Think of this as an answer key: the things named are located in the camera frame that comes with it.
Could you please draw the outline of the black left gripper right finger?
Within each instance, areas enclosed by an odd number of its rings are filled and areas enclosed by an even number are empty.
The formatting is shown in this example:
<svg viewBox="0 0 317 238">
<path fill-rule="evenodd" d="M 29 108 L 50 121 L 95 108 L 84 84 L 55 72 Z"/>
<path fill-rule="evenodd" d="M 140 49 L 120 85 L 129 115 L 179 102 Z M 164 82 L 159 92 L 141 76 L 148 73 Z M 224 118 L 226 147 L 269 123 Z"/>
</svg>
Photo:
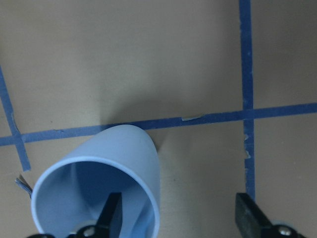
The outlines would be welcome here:
<svg viewBox="0 0 317 238">
<path fill-rule="evenodd" d="M 236 193 L 235 223 L 243 238 L 268 238 L 273 224 L 247 193 Z"/>
</svg>

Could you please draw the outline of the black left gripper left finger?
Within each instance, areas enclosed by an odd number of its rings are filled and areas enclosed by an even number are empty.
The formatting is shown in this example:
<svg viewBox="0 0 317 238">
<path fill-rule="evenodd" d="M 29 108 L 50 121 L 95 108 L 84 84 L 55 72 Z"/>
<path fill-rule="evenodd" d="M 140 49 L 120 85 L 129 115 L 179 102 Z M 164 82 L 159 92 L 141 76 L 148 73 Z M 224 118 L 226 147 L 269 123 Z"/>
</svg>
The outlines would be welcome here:
<svg viewBox="0 0 317 238">
<path fill-rule="evenodd" d="M 96 223 L 98 238 L 119 238 L 123 220 L 122 194 L 111 193 Z"/>
</svg>

